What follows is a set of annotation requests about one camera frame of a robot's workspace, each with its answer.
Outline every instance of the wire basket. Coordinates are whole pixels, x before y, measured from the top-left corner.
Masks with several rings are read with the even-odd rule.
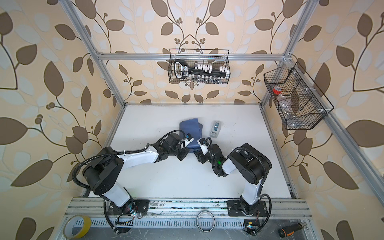
[[[280,67],[264,74],[264,81],[286,129],[314,128],[334,106],[313,81],[309,87],[300,76],[302,68]],[[315,96],[324,96],[329,106],[324,106]]]
[[[228,55],[229,50],[223,49],[172,48],[169,50],[169,82],[228,84]]]

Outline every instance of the white work surface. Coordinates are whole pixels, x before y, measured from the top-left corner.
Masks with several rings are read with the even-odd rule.
[[[215,120],[222,122],[218,138],[212,140],[224,156],[246,142],[263,153],[272,169],[262,193],[291,198],[258,105],[128,105],[111,147],[117,151],[141,149],[191,118],[204,125],[203,137],[209,136]],[[217,177],[211,164],[199,163],[193,153],[183,161],[168,157],[131,167],[120,172],[118,182],[135,198],[239,198],[245,185],[238,170]]]

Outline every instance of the enclosure wall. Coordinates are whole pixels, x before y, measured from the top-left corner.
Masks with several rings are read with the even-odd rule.
[[[320,1],[293,59],[321,86],[356,143],[384,173],[382,1]],[[384,209],[324,121],[287,131],[265,107],[299,197],[325,239],[380,239]]]
[[[127,103],[259,103],[266,92],[263,73],[273,61],[230,61],[228,84],[171,83],[168,62],[110,60],[107,68]]]
[[[281,0],[121,0],[77,10],[103,53],[166,53],[170,48],[283,53],[304,5],[291,2],[281,13]]]
[[[48,239],[120,106],[57,1],[0,1],[0,34],[1,238]]]

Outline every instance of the screwdriver handle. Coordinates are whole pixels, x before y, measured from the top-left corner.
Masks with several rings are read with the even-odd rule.
[[[303,229],[303,226],[300,223],[295,223],[291,226],[286,226],[277,230],[277,233],[280,237],[288,237],[294,234],[296,231]]]

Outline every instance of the folded blue towel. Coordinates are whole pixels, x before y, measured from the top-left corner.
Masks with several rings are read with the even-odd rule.
[[[190,133],[194,140],[188,144],[188,148],[191,149],[200,149],[200,145],[197,143],[197,140],[201,138],[201,131],[203,129],[203,125],[198,122],[197,118],[189,119],[180,122],[179,124],[180,130],[183,130],[186,134]]]

